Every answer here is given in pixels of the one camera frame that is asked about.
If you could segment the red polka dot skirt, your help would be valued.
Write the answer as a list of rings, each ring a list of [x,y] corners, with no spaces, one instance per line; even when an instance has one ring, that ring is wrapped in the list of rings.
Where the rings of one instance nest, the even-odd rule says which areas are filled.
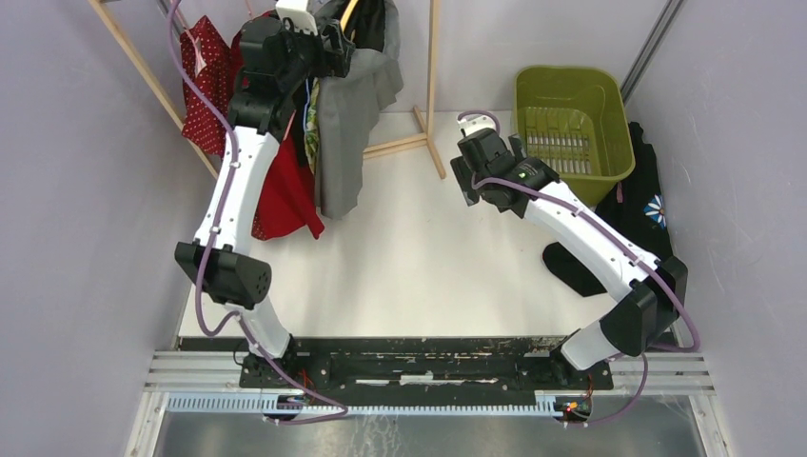
[[[184,71],[212,105],[208,107],[183,84],[186,119],[182,134],[208,155],[223,156],[226,129],[215,113],[225,115],[232,97],[230,48],[207,16],[180,36]]]

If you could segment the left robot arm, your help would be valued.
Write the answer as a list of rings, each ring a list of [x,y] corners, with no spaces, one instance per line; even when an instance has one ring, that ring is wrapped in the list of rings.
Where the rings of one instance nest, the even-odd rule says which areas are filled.
[[[293,340],[268,296],[268,263],[249,256],[252,218],[269,169],[296,113],[294,95],[311,77],[346,77],[356,47],[337,19],[304,22],[278,11],[247,22],[239,48],[243,64],[226,114],[222,170],[192,242],[174,258],[199,297],[224,306],[245,334],[250,352],[265,359],[264,376],[277,387],[298,378]]]

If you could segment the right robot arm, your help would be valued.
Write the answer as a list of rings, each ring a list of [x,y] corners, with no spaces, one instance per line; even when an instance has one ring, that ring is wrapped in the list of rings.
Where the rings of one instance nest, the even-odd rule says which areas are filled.
[[[601,283],[615,305],[553,349],[552,381],[582,382],[588,369],[616,356],[640,356],[656,347],[684,309],[687,267],[675,256],[660,260],[629,241],[587,207],[560,176],[535,157],[516,151],[491,127],[460,129],[459,157],[451,162],[463,197],[542,226]]]

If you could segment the plain red skirt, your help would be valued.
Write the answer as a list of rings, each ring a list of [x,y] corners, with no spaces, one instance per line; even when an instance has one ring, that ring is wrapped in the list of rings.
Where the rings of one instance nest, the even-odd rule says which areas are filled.
[[[319,238],[325,226],[313,202],[313,175],[294,132],[285,135],[263,183],[251,234],[260,241],[285,237],[307,228]]]

